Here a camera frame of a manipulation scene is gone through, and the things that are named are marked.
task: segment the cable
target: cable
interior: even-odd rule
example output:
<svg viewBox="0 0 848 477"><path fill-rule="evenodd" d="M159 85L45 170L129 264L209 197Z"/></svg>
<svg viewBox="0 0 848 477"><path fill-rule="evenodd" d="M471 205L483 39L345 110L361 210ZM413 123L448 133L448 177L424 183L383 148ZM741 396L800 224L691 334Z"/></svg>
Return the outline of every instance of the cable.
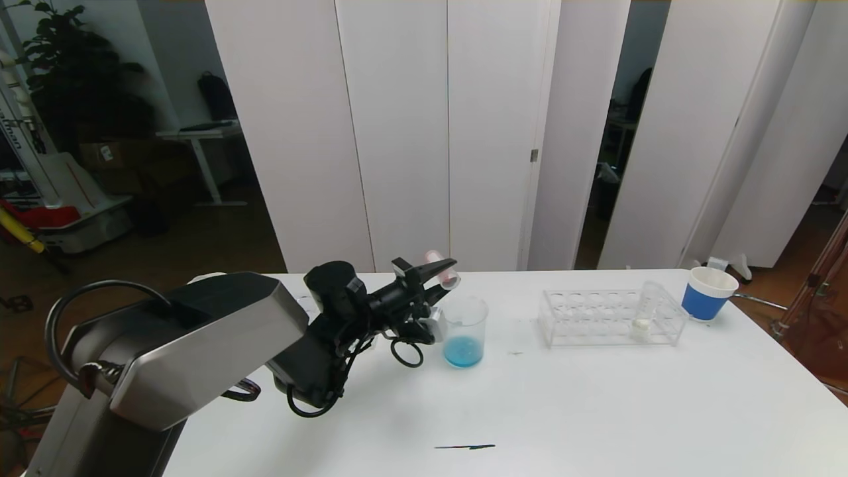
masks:
<svg viewBox="0 0 848 477"><path fill-rule="evenodd" d="M798 350L792 353L796 359L801 359L801 353L806 349L806 339L810 336L810 314L812 313L812 303L818 298L818 288L812 291L810 302L806 304L806 312L804 313L804 338L798 343Z"/></svg>
<svg viewBox="0 0 848 477"><path fill-rule="evenodd" d="M234 401L253 402L256 401L256 398L259 397L259 393L262 392L262 388L260 388L258 384L247 378L237 382L235 387L245 392L226 390L221 396Z"/></svg>
<svg viewBox="0 0 848 477"><path fill-rule="evenodd" d="M839 386L834 386L834 385L832 385L832 384L827 384L827 383L825 383L824 381L822 381L822 384L824 384L824 387L828 388L829 390L832 390L832 391L833 391L833 392L835 392L835 393L839 393L839 394L841 394L841 395L843 395L843 396L848 396L848 390L844 390L844 389L840 388Z"/></svg>
<svg viewBox="0 0 848 477"><path fill-rule="evenodd" d="M330 402L328 402L326 404L326 406L322 407L321 409L314 411L314 412L309 412L309 411L304 411L303 409L299 408L294 403L294 384L289 383L286 386L286 401L288 401L288 407L292 410L292 412L294 412L295 414L297 414L301 418L317 418L318 416L323 416L324 414L327 414L327 412L329 412L330 409L332 409L332 407L336 405L336 402L338 402L338 399L340 397L342 397L343 386L344 386L344 383L348 380L348 374L350 374L350 369L354 366L354 359L356 359L356 357L362 351L367 350L371 346L372 341L374 341L373 338L368 340L368 342L365 343L365 345L362 345L362 342L363 342L362 338L360 338L359 341L357 341L356 347L350 353L350 360L347 362L347 364L344 367L343 378L341 380L342 386L339 386L340 389L334 390L332 398L330 399Z"/></svg>
<svg viewBox="0 0 848 477"><path fill-rule="evenodd" d="M404 358L400 357L400 355L398 355L398 352L394 349L394 347L398 343L404 343L404 344L407 344L409 346L412 346L412 348L415 349L415 351L418 352L418 362L408 362ZM424 364L424 353L421 352L421 348L419 348L418 345L416 345L415 343L413 343L411 341L405 341L405 340L402 340L400 338L395 338L394 340L392 340L392 345L389 346L389 348L392 351L392 356L394 356L394 359L398 360L398 362L400 364L403 364L404 366L406 366L408 368L418 368L418 367L420 367L420 365Z"/></svg>
<svg viewBox="0 0 848 477"><path fill-rule="evenodd" d="M288 401L288 407L292 410L292 412L299 415L301 418L317 418L318 416L326 414L333 406L336 405L336 402L338 401L338 394L334 395L326 406L315 412L308 412L294 404L294 384L289 384L286 386L286 401Z"/></svg>
<svg viewBox="0 0 848 477"><path fill-rule="evenodd" d="M23 407L23 406L24 406L27 402L32 401L32 398L34 398L34 397L38 396L38 395L39 395L42 391L44 391L45 389L47 389L48 387L50 387L50 385L51 385L51 384L55 383L55 382L56 382L56 381L58 381L58 380L59 380L59 376L56 376L55 378L50 379L50 380L49 380L49 381L48 381L45 385L43 385L42 387L38 388L35 392L33 392L32 394L30 394L29 396L27 396L27 397L26 397L26 399L24 399L23 401L19 402L19 403L17 404L17 406L18 406L18 407Z"/></svg>
<svg viewBox="0 0 848 477"><path fill-rule="evenodd" d="M168 307L171 306L170 301L160 292L142 284L127 282L125 280L103 280L100 282L89 283L88 285L82 285L80 288L75 289L56 301L50 309L50 312L47 314L47 322L44 324L44 344L47 346L47 357L50 358L50 362L53 364L53 367L59 372L59 376L64 378L65 381L68 381L68 384L74 386L80 391L82 391L82 389L79 377L70 369L68 364L62 360L59 353L59 341L56 337L56 331L59 327L59 318L62 316L62 312L65 307L67 307L68 304L76 297L96 289L104 289L108 287L127 287L137 289L165 303Z"/></svg>

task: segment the white folding screen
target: white folding screen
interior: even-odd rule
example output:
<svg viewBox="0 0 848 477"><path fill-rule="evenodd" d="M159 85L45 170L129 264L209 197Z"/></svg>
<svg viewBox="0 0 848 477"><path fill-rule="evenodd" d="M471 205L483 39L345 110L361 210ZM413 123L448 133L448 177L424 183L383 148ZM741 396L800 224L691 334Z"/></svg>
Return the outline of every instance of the white folding screen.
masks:
<svg viewBox="0 0 848 477"><path fill-rule="evenodd" d="M558 1L448 2L450 253L460 270L526 267L531 153L542 147L559 11Z"/></svg>
<svg viewBox="0 0 848 477"><path fill-rule="evenodd" d="M334 2L206 8L288 271L373 272Z"/></svg>
<svg viewBox="0 0 848 477"><path fill-rule="evenodd" d="M727 224L731 235L726 234L724 237L733 237L732 234L741 232L742 227L756 219L756 216L748 216L739 221L739 216L735 216L736 219L731 221L729 214L734 207L734 201L740 196L739 192L742 190L743 182L746 183L744 195L753 194L742 197L741 204L753 204L752 198L760 195L761 191L756 190L756 187L753 188L752 182L747 182L745 176L751 170L754 158L757 156L757 150L762 144L763 136L784 92L789 73L795 64L815 7L815 2L797 2L795 0L783 0L778 7L771 37L760 61L759 70L754 77L753 84L751 84L748 98L745 100L741 115L739 115L739 123L730 138L730 144L712 183L707 201L701 210L696 229L692 233L689 246L681 260L682 265L686 266L695 262L702 263L707 261L711 255L732 260L738 254L743 253L741 250L734 250L733 246L729 248L719 246L717 250L714 250L713 245L717 244L717 238L725 224ZM800 164L800 166L806 168L806 162ZM753 175L753 177L760 177L762 172L754 171ZM783 194L787 191L794 193L797 189L779 188L775 190L780 191L779 194ZM772 238L775 235L777 234L772 234L770 229L764 229L760 236L752 242L757 245L753 248L749 247L749 253L751 253L749 258L754 257L754 253L762 250L760 244L763 243L765 237ZM753 265L761 266L762 262L755 261Z"/></svg>
<svg viewBox="0 0 848 477"><path fill-rule="evenodd" d="M445 0L336 3L379 272L449 250Z"/></svg>
<svg viewBox="0 0 848 477"><path fill-rule="evenodd" d="M678 265L779 3L672 2L599 268Z"/></svg>
<svg viewBox="0 0 848 477"><path fill-rule="evenodd" d="M539 162L531 270L574 267L629 8L629 0L562 4Z"/></svg>
<svg viewBox="0 0 848 477"><path fill-rule="evenodd" d="M774 267L848 133L848 3L818 2L712 254Z"/></svg>
<svg viewBox="0 0 848 477"><path fill-rule="evenodd" d="M207 8L290 272L526 266L560 2Z"/></svg>

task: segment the cardboard box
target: cardboard box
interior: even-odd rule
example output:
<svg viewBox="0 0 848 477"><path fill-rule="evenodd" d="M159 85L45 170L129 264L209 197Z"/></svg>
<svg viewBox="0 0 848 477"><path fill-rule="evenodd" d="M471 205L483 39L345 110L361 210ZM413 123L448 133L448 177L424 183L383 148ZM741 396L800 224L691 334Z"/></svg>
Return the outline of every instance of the cardboard box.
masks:
<svg viewBox="0 0 848 477"><path fill-rule="evenodd" d="M89 171L134 168L175 156L194 159L187 144L158 139L83 143L80 144L80 156L82 166Z"/></svg>
<svg viewBox="0 0 848 477"><path fill-rule="evenodd" d="M135 168L96 171L100 185L111 194L130 194L152 198L174 182L198 175L197 167L187 158L174 157L142 164Z"/></svg>

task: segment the white desk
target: white desk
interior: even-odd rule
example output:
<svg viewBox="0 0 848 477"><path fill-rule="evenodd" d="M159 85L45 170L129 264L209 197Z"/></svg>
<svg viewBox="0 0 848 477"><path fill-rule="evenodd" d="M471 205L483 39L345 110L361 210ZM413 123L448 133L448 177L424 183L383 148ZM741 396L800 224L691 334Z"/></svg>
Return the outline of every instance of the white desk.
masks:
<svg viewBox="0 0 848 477"><path fill-rule="evenodd" d="M624 119L621 115L608 115L606 117L605 135L609 136L610 129L613 127L621 129L622 135L618 138L618 147L616 149L616 168L622 167L622 152L624 151L624 140L627 138L628 132L635 134L636 128L639 127L638 121L630 121Z"/></svg>
<svg viewBox="0 0 848 477"><path fill-rule="evenodd" d="M299 418L264 368L255 402L215 400L189 418L165 470L177 476L848 475L848 410L735 306L680 344L548 350L542 289L682 296L686 271L463 273L452 294L490 306L483 361L418 369L383 340L360 355L344 398ZM369 290L389 274L360 275ZM279 275L296 297L302 275ZM434 449L495 444L494 448Z"/></svg>
<svg viewBox="0 0 848 477"><path fill-rule="evenodd" d="M209 168L209 162L206 160L206 153L202 140L209 139L224 139L226 137L238 136L242 134L242 127L239 125L222 126L205 131L160 131L156 133L156 137L168 139L170 141L188 141L192 144L194 155L198 159L200 173L204 176L206 188L209 190L209 195L212 196L211 205L246 205L246 202L224 202L220 198L218 184L215 183L215 177L212 175L212 170Z"/></svg>

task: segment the paper cup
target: paper cup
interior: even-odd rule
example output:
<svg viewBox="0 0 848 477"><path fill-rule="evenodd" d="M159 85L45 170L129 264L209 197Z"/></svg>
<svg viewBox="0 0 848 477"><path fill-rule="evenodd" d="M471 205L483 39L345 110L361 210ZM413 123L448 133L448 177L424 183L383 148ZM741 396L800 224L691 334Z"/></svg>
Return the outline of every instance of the paper cup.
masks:
<svg viewBox="0 0 848 477"><path fill-rule="evenodd" d="M729 273L717 268L693 268L683 294L683 308L694 319L709 322L738 288L739 282Z"/></svg>

